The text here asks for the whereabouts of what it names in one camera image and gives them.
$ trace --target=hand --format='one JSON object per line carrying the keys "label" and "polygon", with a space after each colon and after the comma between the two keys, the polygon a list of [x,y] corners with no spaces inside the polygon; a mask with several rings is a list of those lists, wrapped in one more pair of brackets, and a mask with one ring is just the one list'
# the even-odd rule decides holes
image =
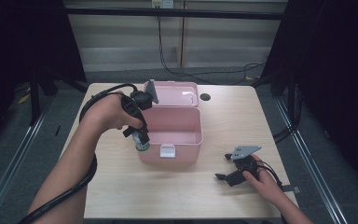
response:
{"label": "hand", "polygon": [[[252,154],[252,156],[255,158],[255,160],[259,161],[259,165],[263,165],[260,158],[258,158],[255,154]],[[272,178],[267,170],[258,168],[259,180],[257,180],[251,173],[247,171],[244,171],[242,174],[265,200],[271,203],[276,203],[282,196],[284,196],[284,193],[278,187],[276,181]]]}
{"label": "hand", "polygon": [[127,114],[121,107],[121,95],[110,94],[96,102],[82,119],[82,122],[97,125],[100,133],[109,129],[121,130],[124,125],[142,128],[141,120]]}

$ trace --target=wall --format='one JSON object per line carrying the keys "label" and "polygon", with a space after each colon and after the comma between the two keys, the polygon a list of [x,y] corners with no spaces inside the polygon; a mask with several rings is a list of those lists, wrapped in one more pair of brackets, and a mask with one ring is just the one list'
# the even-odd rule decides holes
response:
{"label": "wall", "polygon": [[[151,1],[66,0],[67,6],[151,7]],[[174,8],[283,12],[276,1],[174,1]],[[70,15],[88,71],[161,67],[155,17]],[[161,18],[164,59],[169,67],[242,66],[264,62],[279,21]]]}

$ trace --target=wooden table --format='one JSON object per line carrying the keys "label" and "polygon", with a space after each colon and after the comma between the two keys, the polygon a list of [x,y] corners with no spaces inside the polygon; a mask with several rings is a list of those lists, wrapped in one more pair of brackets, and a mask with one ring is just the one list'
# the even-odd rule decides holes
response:
{"label": "wooden table", "polygon": [[[92,84],[85,96],[116,86]],[[129,94],[132,88],[121,89]],[[263,109],[252,87],[199,85],[203,142],[198,160],[184,166],[158,166],[139,160],[132,139],[122,131],[103,134],[97,146],[98,171],[89,184],[85,218],[114,219],[218,219],[279,217],[247,182],[231,188],[215,173],[230,174],[234,163],[224,154],[238,145],[256,145],[255,154],[271,165],[284,185],[288,178]],[[72,137],[78,124],[76,118]],[[296,203],[293,192],[286,192]]]}

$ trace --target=black cable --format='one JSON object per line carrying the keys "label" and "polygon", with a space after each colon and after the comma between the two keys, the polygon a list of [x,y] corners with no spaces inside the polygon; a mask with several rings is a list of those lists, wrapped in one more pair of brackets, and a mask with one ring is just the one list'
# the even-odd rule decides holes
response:
{"label": "black cable", "polygon": [[212,71],[212,72],[201,72],[201,73],[192,73],[192,74],[183,73],[183,72],[174,72],[165,63],[163,47],[162,47],[162,38],[161,38],[161,18],[160,17],[158,17],[158,49],[159,49],[159,58],[160,58],[161,64],[165,68],[165,70],[167,70],[169,73],[171,73],[172,75],[175,75],[177,77],[193,77],[193,78],[195,78],[195,79],[197,79],[199,81],[203,81],[203,82],[206,82],[206,83],[212,84],[212,85],[219,85],[219,84],[218,83],[213,83],[211,81],[207,81],[207,80],[199,78],[197,76],[208,75],[208,74],[234,74],[234,73],[242,73],[243,72],[244,77],[241,80],[239,80],[237,82],[234,82],[234,83],[231,83],[231,84],[228,84],[228,85],[238,85],[238,84],[242,83],[246,79],[246,71],[255,69],[258,66],[266,64],[266,63],[248,63],[243,67],[243,69],[236,70],[236,71],[220,71],[220,72]]}
{"label": "black cable", "polygon": [[269,83],[272,78],[275,77],[274,75],[269,75],[266,77],[261,77],[260,79],[258,79],[256,82],[252,83],[250,86],[253,88],[257,88],[263,84]]}
{"label": "black cable", "polygon": [[73,194],[77,193],[78,191],[86,187],[88,183],[91,181],[91,179],[95,176],[95,173],[97,172],[97,166],[98,166],[97,157],[94,154],[94,157],[92,158],[91,166],[89,167],[89,171],[86,173],[85,177],[82,180],[80,180],[80,182],[78,182],[76,185],[74,185],[72,188],[68,189],[64,193],[60,194],[59,196],[55,197],[54,199],[50,200],[49,202],[35,209],[32,213],[28,214],[25,218],[23,218],[19,222],[19,224],[34,222],[42,215],[46,214],[46,212],[51,210],[53,207],[62,203],[70,196],[72,196]]}
{"label": "black cable", "polygon": [[295,99],[295,117],[292,120],[292,122],[289,124],[288,127],[284,128],[279,133],[276,133],[273,135],[274,138],[280,138],[275,141],[275,144],[280,143],[284,138],[289,136],[291,133],[293,133],[301,120],[301,111],[302,111],[302,101],[303,97],[301,94],[301,91],[298,86],[296,86],[296,99]]}
{"label": "black cable", "polygon": [[[134,91],[138,91],[136,86],[134,86],[132,84],[120,84],[120,85],[112,87],[106,91],[99,92],[95,96],[92,96],[91,99],[89,101],[87,101],[86,104],[83,106],[83,108],[80,112],[80,115],[79,115],[79,122],[83,119],[84,115],[90,109],[90,107],[92,105],[94,105],[97,101],[104,98],[105,96],[107,96],[109,94],[120,94],[120,95],[126,96],[121,92],[110,92],[110,91],[115,91],[115,90],[123,88],[123,87],[132,87]],[[63,201],[65,201],[66,199],[68,199],[69,197],[71,197],[72,195],[74,195],[75,193],[77,193],[78,191],[83,189],[84,187],[86,187],[88,185],[88,183],[91,181],[91,179],[95,176],[95,173],[97,172],[97,166],[98,166],[97,157],[94,154],[94,157],[92,158],[92,162],[89,167],[89,170],[86,173],[86,175],[83,177],[83,179],[81,179],[77,184],[75,184],[72,188],[68,189],[64,193],[60,194],[59,196],[55,197],[54,199],[50,200],[49,202],[43,204],[39,208],[36,208],[32,213],[30,213],[26,217],[24,217],[19,222],[19,224],[26,224],[26,223],[34,222],[35,220],[40,218],[42,215],[46,214],[46,212],[51,210],[53,207],[62,203]]]}
{"label": "black cable", "polygon": [[[279,179],[279,177],[278,177],[278,175],[275,173],[274,169],[272,169],[272,167],[271,167],[268,163],[266,163],[266,162],[264,162],[264,161],[257,161],[257,162],[263,162],[264,164],[267,165],[267,166],[257,165],[257,167],[263,168],[263,169],[266,169],[267,171],[269,171],[269,172],[272,174],[272,176],[274,177],[275,182],[277,182],[278,187],[281,189],[281,191],[283,191],[282,181]],[[287,224],[287,221],[286,221],[286,219],[284,218],[284,216],[283,216],[282,214],[281,214],[281,219],[282,219],[282,223],[283,223],[283,224]]]}

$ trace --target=black curtain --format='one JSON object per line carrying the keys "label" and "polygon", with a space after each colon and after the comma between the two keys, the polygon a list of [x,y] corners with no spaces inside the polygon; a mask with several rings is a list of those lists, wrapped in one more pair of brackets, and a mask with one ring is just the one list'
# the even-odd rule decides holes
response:
{"label": "black curtain", "polygon": [[[358,172],[358,1],[303,2],[288,2],[263,75],[274,76],[275,94],[294,75],[307,105]],[[305,11],[312,12],[301,17]]]}
{"label": "black curtain", "polygon": [[32,10],[63,6],[62,0],[0,1],[0,119],[15,86],[29,82],[33,71],[46,91],[52,79],[87,81],[68,16]]}

